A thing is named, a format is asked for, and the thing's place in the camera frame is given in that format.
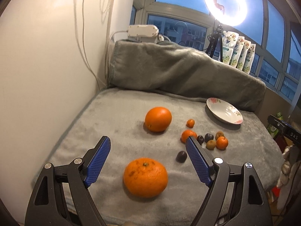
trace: mattress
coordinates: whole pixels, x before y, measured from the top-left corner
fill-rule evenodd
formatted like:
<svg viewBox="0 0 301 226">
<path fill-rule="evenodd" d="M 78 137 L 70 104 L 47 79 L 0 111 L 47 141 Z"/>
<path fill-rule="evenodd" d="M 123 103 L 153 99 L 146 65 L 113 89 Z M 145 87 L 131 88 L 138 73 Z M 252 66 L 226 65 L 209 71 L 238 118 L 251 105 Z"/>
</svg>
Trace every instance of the mattress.
<svg viewBox="0 0 301 226">
<path fill-rule="evenodd" d="M 150 133 L 144 128 L 146 113 L 153 107 L 168 108 L 173 116 L 164 133 Z M 55 166 L 69 164 L 93 148 L 102 136 L 111 139 L 111 151 L 96 183 L 89 192 L 101 216 L 108 224 L 121 225 L 131 221 L 137 225 L 188 226 L 196 216 L 208 188 L 199 181 L 189 158 L 176 162 L 180 142 L 187 129 L 186 121 L 195 120 L 193 130 L 198 135 L 223 131 L 229 140 L 226 150 L 214 149 L 213 157 L 229 164 L 251 162 L 265 189 L 272 187 L 283 163 L 281 152 L 264 125 L 252 112 L 241 111 L 243 123 L 230 125 L 218 121 L 205 103 L 166 96 L 153 92 L 111 88 L 100 92 L 45 162 Z M 132 196 L 122 180 L 127 164 L 139 157 L 161 162 L 167 169 L 166 189 L 156 198 Z M 221 216 L 229 207 L 233 185 L 229 184 Z M 70 191 L 65 197 L 72 211 Z"/>
</svg>

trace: metal screw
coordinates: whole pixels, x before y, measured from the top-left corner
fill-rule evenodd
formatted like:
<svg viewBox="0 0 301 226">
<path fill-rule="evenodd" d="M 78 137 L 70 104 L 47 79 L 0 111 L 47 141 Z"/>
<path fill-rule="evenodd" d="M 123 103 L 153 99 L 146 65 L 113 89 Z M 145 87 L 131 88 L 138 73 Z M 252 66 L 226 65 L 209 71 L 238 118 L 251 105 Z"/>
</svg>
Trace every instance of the metal screw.
<svg viewBox="0 0 301 226">
<path fill-rule="evenodd" d="M 50 167 L 51 167 L 51 163 L 47 163 L 47 164 L 44 166 L 45 169 L 49 169 Z"/>
<path fill-rule="evenodd" d="M 82 163 L 82 159 L 81 159 L 81 158 L 76 158 L 76 159 L 74 160 L 74 163 L 75 163 L 75 164 L 81 164 L 81 163 Z"/>
<path fill-rule="evenodd" d="M 223 163 L 223 160 L 221 158 L 215 158 L 214 161 L 217 164 L 222 164 Z"/>
<path fill-rule="evenodd" d="M 247 167 L 247 168 L 252 168 L 253 165 L 252 165 L 250 162 L 247 162 L 247 163 L 246 163 L 246 167 Z"/>
</svg>

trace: gray cushion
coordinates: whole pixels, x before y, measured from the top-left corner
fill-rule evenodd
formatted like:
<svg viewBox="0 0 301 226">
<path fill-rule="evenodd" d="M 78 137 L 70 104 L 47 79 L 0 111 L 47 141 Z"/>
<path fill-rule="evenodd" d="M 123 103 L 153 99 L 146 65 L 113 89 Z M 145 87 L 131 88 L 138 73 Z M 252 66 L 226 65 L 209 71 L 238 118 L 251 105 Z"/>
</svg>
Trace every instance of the gray cushion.
<svg viewBox="0 0 301 226">
<path fill-rule="evenodd" d="M 254 112 L 266 86 L 260 79 L 175 43 L 116 42 L 109 83 L 140 91 L 154 89 L 188 98 L 216 97 Z"/>
</svg>

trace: packaging bag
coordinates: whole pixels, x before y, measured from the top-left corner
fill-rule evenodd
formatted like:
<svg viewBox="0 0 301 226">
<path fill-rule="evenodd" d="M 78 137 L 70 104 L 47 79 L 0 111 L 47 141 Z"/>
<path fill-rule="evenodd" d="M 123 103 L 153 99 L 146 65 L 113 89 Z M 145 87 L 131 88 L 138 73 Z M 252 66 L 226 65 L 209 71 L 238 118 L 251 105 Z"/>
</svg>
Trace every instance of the packaging bag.
<svg viewBox="0 0 301 226">
<path fill-rule="evenodd" d="M 251 44 L 247 54 L 246 54 L 246 60 L 245 63 L 243 65 L 243 72 L 249 74 L 251 67 L 252 67 L 252 63 L 255 57 L 255 48 L 256 48 L 256 44 Z"/>
<path fill-rule="evenodd" d="M 241 54 L 241 51 L 243 50 L 244 45 L 244 36 L 239 36 L 236 42 L 236 45 L 233 49 L 233 54 L 230 59 L 230 65 L 232 67 L 236 67 L 238 63 L 239 56 Z"/>
<path fill-rule="evenodd" d="M 233 49 L 236 45 L 237 39 L 239 34 L 233 31 L 223 31 L 224 37 L 222 38 L 223 40 L 223 63 L 224 64 L 229 64 L 230 59 L 233 54 Z"/>
<path fill-rule="evenodd" d="M 282 116 L 281 112 L 278 112 L 276 114 L 276 117 L 279 120 L 283 121 L 283 116 Z M 269 124 L 269 126 L 267 127 L 267 130 L 268 130 L 269 134 L 272 136 L 272 138 L 274 138 L 276 136 L 276 134 L 279 132 L 279 130 L 276 127 L 272 126 L 271 124 Z"/>
<path fill-rule="evenodd" d="M 244 45 L 243 45 L 243 49 L 242 49 L 241 54 L 240 54 L 239 59 L 238 59 L 238 64 L 236 66 L 237 69 L 243 70 L 243 65 L 244 65 L 244 62 L 246 60 L 246 54 L 247 54 L 250 46 L 251 46 L 251 42 L 249 40 L 245 40 Z"/>
</svg>

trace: large orange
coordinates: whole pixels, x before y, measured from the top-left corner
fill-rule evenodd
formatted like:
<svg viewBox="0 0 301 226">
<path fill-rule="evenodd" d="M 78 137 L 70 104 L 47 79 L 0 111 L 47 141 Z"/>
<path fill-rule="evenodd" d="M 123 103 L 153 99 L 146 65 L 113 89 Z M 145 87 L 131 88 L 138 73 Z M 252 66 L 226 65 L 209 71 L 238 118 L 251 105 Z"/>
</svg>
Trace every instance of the large orange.
<svg viewBox="0 0 301 226">
<path fill-rule="evenodd" d="M 145 116 L 145 126 L 152 132 L 163 132 L 171 123 L 171 112 L 164 107 L 155 107 Z"/>
<path fill-rule="evenodd" d="M 123 181 L 133 195 L 151 198 L 165 190 L 168 175 L 160 162 L 143 157 L 133 160 L 127 165 Z"/>
<path fill-rule="evenodd" d="M 223 137 L 223 136 L 220 136 L 217 140 L 216 140 L 216 147 L 218 149 L 225 149 L 227 148 L 228 146 L 228 140 Z"/>
<path fill-rule="evenodd" d="M 192 131 L 192 130 L 185 130 L 185 131 L 182 133 L 182 135 L 181 135 L 181 141 L 182 141 L 183 143 L 186 143 L 186 139 L 187 139 L 189 136 L 193 136 L 193 137 L 195 137 L 195 138 L 198 137 L 198 135 L 197 135 L 194 131 Z"/>
</svg>

